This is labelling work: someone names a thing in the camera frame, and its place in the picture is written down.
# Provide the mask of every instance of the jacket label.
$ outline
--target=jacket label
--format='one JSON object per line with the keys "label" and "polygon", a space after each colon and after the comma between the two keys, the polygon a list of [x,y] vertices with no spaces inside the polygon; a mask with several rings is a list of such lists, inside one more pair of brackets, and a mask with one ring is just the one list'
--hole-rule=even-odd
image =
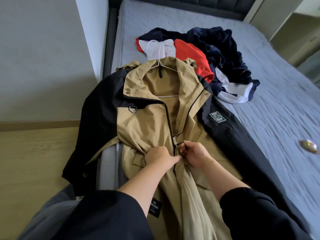
{"label": "jacket label", "polygon": [[160,201],[156,200],[155,198],[152,198],[150,208],[149,208],[149,213],[155,216],[156,218],[159,218],[161,206],[162,206],[162,203]]}
{"label": "jacket label", "polygon": [[223,118],[219,112],[210,113],[210,116],[218,123],[226,121],[226,119]]}

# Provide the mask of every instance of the person's left hand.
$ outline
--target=person's left hand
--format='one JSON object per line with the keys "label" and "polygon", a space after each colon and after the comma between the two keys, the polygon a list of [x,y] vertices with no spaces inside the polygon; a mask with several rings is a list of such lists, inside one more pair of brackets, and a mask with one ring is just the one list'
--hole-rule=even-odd
{"label": "person's left hand", "polygon": [[181,156],[170,156],[165,146],[151,148],[145,155],[146,165],[157,164],[165,172],[172,168],[180,159]]}

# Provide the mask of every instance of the black label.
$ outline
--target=black label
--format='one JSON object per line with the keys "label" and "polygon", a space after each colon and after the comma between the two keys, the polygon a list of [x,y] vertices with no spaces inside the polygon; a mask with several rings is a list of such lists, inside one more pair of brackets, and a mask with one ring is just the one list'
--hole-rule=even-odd
{"label": "black label", "polygon": [[149,213],[155,216],[156,218],[159,218],[161,206],[162,206],[162,203],[160,201],[156,200],[155,198],[152,198],[150,208],[149,208]]}

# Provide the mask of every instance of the black and khaki jacket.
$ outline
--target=black and khaki jacket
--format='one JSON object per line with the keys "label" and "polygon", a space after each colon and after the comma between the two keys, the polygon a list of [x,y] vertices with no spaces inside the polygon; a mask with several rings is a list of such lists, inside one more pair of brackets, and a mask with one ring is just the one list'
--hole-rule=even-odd
{"label": "black and khaki jacket", "polygon": [[[144,166],[144,155],[166,146],[172,156],[184,140],[201,142],[210,155],[237,178],[270,196],[306,230],[307,224],[252,137],[240,121],[212,95],[194,72],[193,60],[175,57],[126,64],[102,80],[87,97],[75,151],[63,170],[77,195],[94,189],[90,165],[103,149],[123,142],[122,168],[132,178]],[[159,239],[231,239],[203,174],[179,161],[154,194],[162,207],[148,216]]]}

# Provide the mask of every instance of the jacket collar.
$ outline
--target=jacket collar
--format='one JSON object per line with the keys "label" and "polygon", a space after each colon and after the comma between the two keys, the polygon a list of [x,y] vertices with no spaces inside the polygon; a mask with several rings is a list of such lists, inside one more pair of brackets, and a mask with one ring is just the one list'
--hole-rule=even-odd
{"label": "jacket collar", "polygon": [[[191,96],[199,90],[203,90],[203,86],[198,80],[198,77],[194,71],[196,63],[194,60],[188,58],[185,61],[179,60],[176,57],[165,57],[160,59],[161,63],[166,67],[173,68],[178,71],[178,77],[180,80],[179,100],[189,101]],[[130,71],[124,82],[123,94],[128,97],[145,98],[152,100],[160,100],[153,95],[148,87],[142,82],[143,77],[147,74],[151,67],[158,64],[158,60],[149,60],[148,62],[141,64],[137,61],[133,61],[124,67],[136,67]]]}

